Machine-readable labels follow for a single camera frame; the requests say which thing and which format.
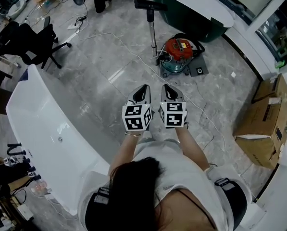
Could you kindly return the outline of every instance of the wrist strap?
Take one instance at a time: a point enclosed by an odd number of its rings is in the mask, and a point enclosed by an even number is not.
[[[125,132],[125,135],[129,135],[129,136],[132,136],[132,137],[140,137],[141,136],[141,134],[135,135],[135,134],[130,134],[128,132]]]

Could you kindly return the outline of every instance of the gray tile floor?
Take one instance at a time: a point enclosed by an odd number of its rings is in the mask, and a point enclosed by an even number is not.
[[[74,31],[67,30],[67,27],[77,17],[76,14],[86,14],[86,9],[84,6],[76,6],[72,0],[60,1],[63,3],[56,8],[54,7],[57,4],[50,5],[49,9],[53,9],[48,15],[51,17],[59,42],[72,38],[70,42],[73,46],[70,49],[65,47],[55,53],[56,60],[63,66],[61,70],[57,69],[51,60],[45,69],[60,79],[66,88],[75,89],[86,103],[87,112],[95,114],[121,142],[124,137],[121,107],[129,92],[142,84],[149,84],[155,105],[153,110],[157,114],[157,102],[160,100],[161,86],[164,83],[138,57],[130,54],[113,35],[83,39],[96,34],[114,33],[134,54],[139,55],[146,64],[158,72],[151,58],[145,11],[136,10],[132,0],[112,0],[112,5],[107,11],[97,14],[94,1],[86,0],[89,25],[72,37]],[[16,20],[21,23],[31,13],[28,22],[36,32],[39,32],[44,21],[40,10],[35,9],[32,12],[34,7],[35,4],[30,1]],[[163,45],[168,38],[178,32],[167,25],[158,13],[155,15],[155,30],[158,45]],[[249,104],[258,80],[249,66],[223,38],[203,45],[206,49],[203,56],[210,73],[196,78],[179,75],[168,79],[168,82],[177,86],[197,106],[204,109],[224,135],[226,149],[223,138],[202,111],[187,101],[189,130],[198,144],[204,148],[208,160],[217,165],[233,164],[256,195],[265,184],[271,170],[252,164],[234,142],[232,131]],[[15,88],[17,80],[27,68],[20,58],[13,58],[22,65],[22,68],[13,71],[12,80],[4,81],[3,87],[8,90]],[[232,72],[236,74],[235,78],[231,76]],[[165,130],[157,115],[154,116],[150,130],[157,140],[176,138],[174,130]],[[14,141],[15,137],[7,116],[0,115],[1,156],[5,156],[6,144]],[[31,192],[28,192],[26,203],[35,214],[34,222],[43,231],[82,230],[77,220],[66,220],[56,213],[48,201],[36,198]],[[74,218],[59,205],[54,207],[65,217]]]

